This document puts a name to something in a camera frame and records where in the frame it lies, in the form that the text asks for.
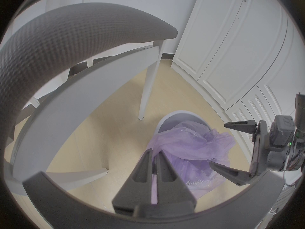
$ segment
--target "textured fabric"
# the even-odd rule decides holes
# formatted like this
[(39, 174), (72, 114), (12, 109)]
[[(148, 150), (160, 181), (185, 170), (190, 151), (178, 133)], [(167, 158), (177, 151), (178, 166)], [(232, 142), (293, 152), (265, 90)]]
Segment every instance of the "textured fabric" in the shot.
[(177, 30), (130, 7), (83, 3), (42, 14), (21, 27), (0, 51), (0, 185), (9, 130), (30, 97), (50, 79), (93, 55), (125, 43), (172, 39)]

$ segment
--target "wooden floor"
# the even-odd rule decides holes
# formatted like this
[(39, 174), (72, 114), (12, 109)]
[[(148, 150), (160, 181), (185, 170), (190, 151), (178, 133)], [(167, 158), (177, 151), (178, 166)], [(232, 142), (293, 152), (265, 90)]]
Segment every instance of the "wooden floor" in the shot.
[[(74, 131), (51, 162), (49, 172), (73, 172), (105, 167), (108, 174), (90, 184), (68, 191), (85, 203), (113, 212), (111, 200), (130, 175), (153, 136), (157, 123), (175, 110), (188, 110), (200, 115), (211, 128), (228, 132), (212, 107), (178, 73), (170, 68), (171, 60), (161, 60), (158, 74), (143, 120), (139, 106), (146, 71), (141, 72), (117, 90)], [(19, 134), (26, 120), (15, 128)], [(6, 148), (10, 160), (14, 142)], [(236, 144), (229, 153), (231, 167), (248, 170), (249, 163)], [(201, 197), (196, 211), (211, 208), (238, 194), (230, 181)], [(14, 194), (16, 200), (40, 228), (50, 226), (38, 215), (26, 196)]]

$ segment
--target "trash bag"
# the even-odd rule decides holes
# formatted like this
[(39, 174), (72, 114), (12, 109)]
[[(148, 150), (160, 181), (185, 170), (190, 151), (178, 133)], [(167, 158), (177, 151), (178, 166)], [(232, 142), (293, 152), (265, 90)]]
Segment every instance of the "trash bag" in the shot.
[[(208, 161), (230, 166), (228, 152), (235, 145), (227, 132), (219, 134), (206, 125), (184, 121), (171, 130), (153, 136), (147, 145), (153, 158), (163, 150), (196, 199), (221, 185), (226, 179), (212, 170)], [(156, 176), (152, 177), (152, 204), (157, 204)]]

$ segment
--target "beige floor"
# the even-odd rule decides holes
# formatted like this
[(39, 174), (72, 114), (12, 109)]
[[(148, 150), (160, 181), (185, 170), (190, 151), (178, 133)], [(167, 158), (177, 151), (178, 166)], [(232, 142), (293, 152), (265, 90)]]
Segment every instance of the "beige floor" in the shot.
[[(113, 212), (111, 200), (133, 170), (140, 155), (146, 149), (157, 123), (175, 110), (188, 110), (200, 115), (218, 132), (227, 132), (223, 121), (212, 107), (178, 73), (170, 68), (170, 60), (162, 60), (143, 120), (137, 118), (146, 71), (141, 72), (117, 90), (101, 104), (74, 131), (59, 150), (49, 172), (72, 172), (106, 167), (106, 176), (70, 190), (73, 196), (101, 209)], [(16, 126), (16, 136), (25, 121)], [(10, 160), (13, 147), (6, 149)], [(248, 170), (249, 164), (241, 148), (236, 144), (229, 153), (231, 167)], [(233, 197), (245, 187), (230, 181), (198, 200), (196, 211), (211, 208)], [(33, 205), (25, 196), (15, 195), (20, 205), (40, 222)]]

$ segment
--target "white cabinet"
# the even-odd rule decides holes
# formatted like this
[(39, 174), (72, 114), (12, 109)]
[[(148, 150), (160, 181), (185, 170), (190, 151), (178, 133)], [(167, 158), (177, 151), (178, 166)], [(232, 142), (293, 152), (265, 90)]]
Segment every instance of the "white cabinet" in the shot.
[[(253, 120), (252, 115), (250, 114), (249, 110), (246, 106), (241, 102), (238, 101), (235, 103), (231, 108), (226, 111), (226, 114), (232, 121), (246, 121), (246, 120)], [(247, 144), (247, 147), (243, 146), (240, 143), (240, 147), (246, 155), (248, 160), (251, 160), (252, 152), (253, 152), (253, 142), (252, 142), (252, 135), (244, 132), (238, 132), (231, 130), (233, 135), (241, 135)]]
[(287, 14), (277, 0), (243, 0), (225, 40), (198, 82), (227, 110), (272, 65), (286, 29)]
[(243, 0), (197, 0), (173, 62), (199, 79), (226, 37)]
[(246, 106), (257, 124), (260, 120), (265, 120), (267, 122), (268, 129), (270, 130), (270, 126), (274, 121), (275, 115), (267, 99), (256, 85), (241, 99), (241, 101)]
[(283, 47), (257, 86), (276, 115), (290, 115), (295, 109), (295, 95), (305, 93), (305, 46), (288, 18)]

